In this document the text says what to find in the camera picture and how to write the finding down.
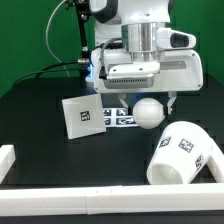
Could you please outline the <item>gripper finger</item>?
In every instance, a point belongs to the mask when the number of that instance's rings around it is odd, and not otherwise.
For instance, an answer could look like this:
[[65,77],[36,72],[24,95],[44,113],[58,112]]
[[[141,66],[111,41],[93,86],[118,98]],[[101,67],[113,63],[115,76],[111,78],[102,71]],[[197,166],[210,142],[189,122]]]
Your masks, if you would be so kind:
[[167,102],[167,111],[169,114],[172,113],[172,106],[174,104],[174,102],[176,101],[177,98],[177,93],[176,92],[169,92],[168,93],[168,102]]
[[118,98],[120,103],[123,105],[124,108],[128,108],[128,104],[126,103],[126,94],[125,93],[119,93]]

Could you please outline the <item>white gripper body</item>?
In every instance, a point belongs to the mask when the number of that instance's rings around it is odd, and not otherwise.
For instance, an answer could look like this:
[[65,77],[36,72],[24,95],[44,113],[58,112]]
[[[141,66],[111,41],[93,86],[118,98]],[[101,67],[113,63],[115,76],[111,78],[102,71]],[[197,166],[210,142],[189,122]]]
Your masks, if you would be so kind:
[[193,50],[159,53],[159,59],[132,62],[122,50],[105,50],[105,79],[100,79],[101,50],[91,55],[93,86],[98,93],[197,91],[203,85],[199,55]]

